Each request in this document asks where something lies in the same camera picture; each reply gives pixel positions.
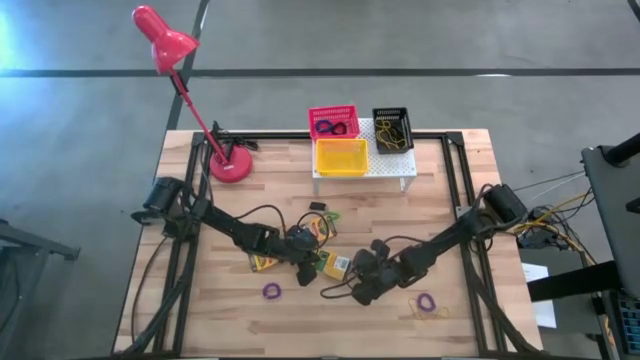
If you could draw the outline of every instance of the white platform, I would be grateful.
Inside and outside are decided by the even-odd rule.
[[[320,192],[321,180],[340,180],[340,179],[366,179],[366,178],[398,178],[400,180],[400,191],[406,192],[413,179],[418,176],[416,169],[416,158],[413,149],[404,154],[380,155],[376,148],[376,135],[373,126],[373,119],[358,119],[360,124],[360,135],[358,139],[367,140],[367,148],[369,155],[369,172],[363,176],[322,176],[316,170],[316,144],[311,144],[311,162],[313,163],[313,193],[318,195]]]

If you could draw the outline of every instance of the yellow basket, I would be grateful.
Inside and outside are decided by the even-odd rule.
[[[363,176],[369,171],[367,140],[316,140],[316,170],[322,176]]]

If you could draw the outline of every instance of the pink basket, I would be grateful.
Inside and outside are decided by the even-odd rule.
[[[319,133],[316,123],[320,120],[329,120],[332,124],[343,122],[347,126],[347,132],[342,135],[334,135],[330,132]],[[309,109],[309,133],[313,140],[316,139],[353,139],[360,134],[358,125],[358,112],[355,105],[329,106]]]

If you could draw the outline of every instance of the lamp base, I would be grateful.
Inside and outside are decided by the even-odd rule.
[[[246,178],[251,172],[252,166],[253,160],[251,160],[249,150],[244,146],[237,145],[233,147],[231,159],[226,165],[216,161],[215,155],[211,157],[209,162],[211,175],[223,183],[234,183]]]

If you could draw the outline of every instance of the black basket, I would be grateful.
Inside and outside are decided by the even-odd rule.
[[[413,149],[407,108],[373,109],[376,147],[380,154],[404,154]]]

